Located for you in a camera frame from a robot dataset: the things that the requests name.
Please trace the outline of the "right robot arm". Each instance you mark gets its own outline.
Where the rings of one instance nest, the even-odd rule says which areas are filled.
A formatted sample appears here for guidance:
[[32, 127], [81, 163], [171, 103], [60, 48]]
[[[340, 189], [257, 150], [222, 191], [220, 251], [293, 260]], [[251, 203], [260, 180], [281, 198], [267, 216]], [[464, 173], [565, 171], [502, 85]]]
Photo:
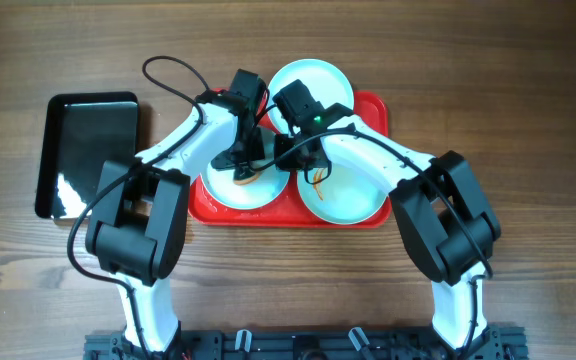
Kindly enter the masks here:
[[487, 326], [479, 287], [493, 276], [489, 259], [501, 226], [466, 159], [454, 151], [434, 157], [410, 150], [348, 107], [322, 105], [300, 80], [272, 101], [298, 130], [276, 161], [310, 170], [325, 158], [386, 193], [408, 256], [432, 283], [433, 330], [459, 358], [473, 353]]

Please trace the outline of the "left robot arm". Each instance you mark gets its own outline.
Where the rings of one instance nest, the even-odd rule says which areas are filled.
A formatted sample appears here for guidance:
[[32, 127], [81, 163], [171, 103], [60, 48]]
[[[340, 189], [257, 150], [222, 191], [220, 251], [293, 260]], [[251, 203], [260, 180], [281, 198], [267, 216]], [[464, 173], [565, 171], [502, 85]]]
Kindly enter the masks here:
[[169, 276], [185, 243], [190, 187], [209, 166], [232, 171], [236, 184], [257, 177], [252, 163], [264, 155], [257, 124], [265, 90], [257, 74], [238, 70], [229, 88], [192, 98], [189, 117], [131, 164], [103, 165], [97, 196], [84, 211], [85, 247], [103, 271], [98, 280], [122, 296], [122, 353], [182, 358]]

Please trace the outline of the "green and orange sponge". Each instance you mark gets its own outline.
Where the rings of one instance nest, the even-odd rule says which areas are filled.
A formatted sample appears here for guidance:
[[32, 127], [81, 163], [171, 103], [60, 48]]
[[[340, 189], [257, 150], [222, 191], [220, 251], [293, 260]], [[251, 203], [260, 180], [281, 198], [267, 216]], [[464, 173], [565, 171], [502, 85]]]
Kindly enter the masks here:
[[252, 183], [260, 177], [261, 173], [251, 169], [249, 166], [237, 166], [233, 171], [233, 183], [243, 186]]

